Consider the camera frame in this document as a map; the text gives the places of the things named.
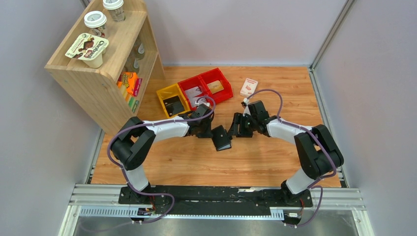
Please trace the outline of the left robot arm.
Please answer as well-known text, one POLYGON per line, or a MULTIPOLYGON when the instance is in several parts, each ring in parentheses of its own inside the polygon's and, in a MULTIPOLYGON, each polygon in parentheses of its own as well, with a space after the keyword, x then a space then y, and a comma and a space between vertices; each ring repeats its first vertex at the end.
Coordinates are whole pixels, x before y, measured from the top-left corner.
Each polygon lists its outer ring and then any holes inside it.
POLYGON ((146 121, 130 118, 111 139, 107 147, 109 159, 118 165, 128 186, 136 193, 149 196, 150 186, 143 163, 153 144, 179 137, 198 136, 209 132, 214 109, 202 104, 197 110, 169 119, 146 121))

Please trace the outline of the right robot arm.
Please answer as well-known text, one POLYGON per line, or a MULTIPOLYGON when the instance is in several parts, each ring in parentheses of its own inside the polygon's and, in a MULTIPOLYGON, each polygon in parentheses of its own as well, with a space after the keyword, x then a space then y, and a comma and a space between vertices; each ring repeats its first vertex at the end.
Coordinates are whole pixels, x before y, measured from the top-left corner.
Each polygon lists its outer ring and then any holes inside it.
POLYGON ((228 135, 251 138, 255 131, 296 146, 300 169, 281 184, 288 195, 302 193, 344 164, 344 157, 325 125, 305 126, 270 116, 260 100, 245 103, 242 113, 234 113, 228 135))

